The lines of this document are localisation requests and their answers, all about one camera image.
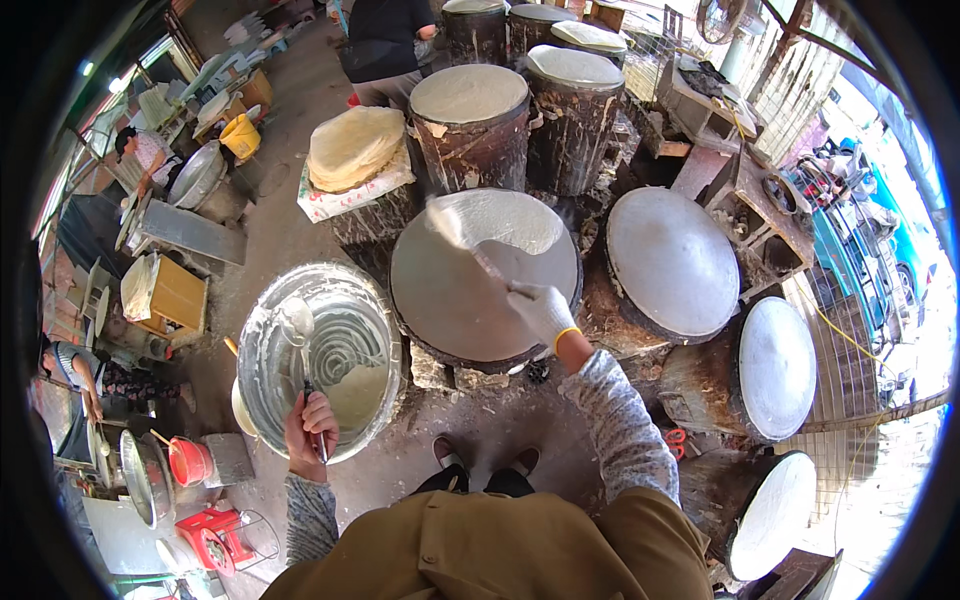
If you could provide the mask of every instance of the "fan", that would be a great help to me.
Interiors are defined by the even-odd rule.
[[[747,0],[700,0],[697,30],[707,43],[725,44],[733,39],[746,10]]]

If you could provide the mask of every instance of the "concrete floor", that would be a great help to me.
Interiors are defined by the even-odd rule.
[[[214,277],[207,307],[206,341],[193,347],[184,364],[198,399],[198,412],[186,419],[190,435],[239,431],[229,395],[236,375],[235,361],[222,342],[234,339],[260,291],[277,275],[305,261],[344,258],[324,223],[313,225],[295,202],[303,155],[310,133],[323,121],[347,109],[352,88],[340,69],[328,36],[338,31],[328,22],[309,24],[288,52],[263,65],[275,92],[273,120],[263,129],[263,143],[251,161],[239,169],[257,206],[247,223],[247,264],[227,267]],[[403,410],[359,454],[332,466],[329,477],[337,496],[341,531],[364,512],[387,506],[412,492],[437,470],[431,441],[448,433],[472,465],[471,487],[481,490],[490,473],[508,463],[521,449],[542,449],[531,482],[540,491],[554,492],[589,513],[605,503],[596,456],[577,409],[557,393],[559,364],[550,379],[530,384],[523,374],[505,390],[467,395],[408,388]],[[256,598],[283,570],[286,536],[286,461],[265,444],[247,438],[257,478],[227,489],[238,509],[257,510],[276,528],[280,556],[226,580],[234,599]]]

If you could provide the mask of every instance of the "red scissors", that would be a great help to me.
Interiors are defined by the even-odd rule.
[[[684,457],[684,442],[686,441],[686,432],[682,429],[671,429],[663,434],[663,440],[670,448],[670,454],[678,461]]]

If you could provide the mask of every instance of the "stack of crepes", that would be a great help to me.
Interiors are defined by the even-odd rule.
[[[371,180],[403,144],[403,113],[357,107],[322,123],[310,135],[310,182],[323,192],[342,192]]]

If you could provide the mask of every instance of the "red plastic stool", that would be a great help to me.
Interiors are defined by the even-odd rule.
[[[227,577],[236,573],[238,563],[256,557],[256,553],[237,536],[237,530],[243,527],[238,511],[215,509],[188,516],[174,525],[177,534],[190,542],[204,568],[216,569]]]

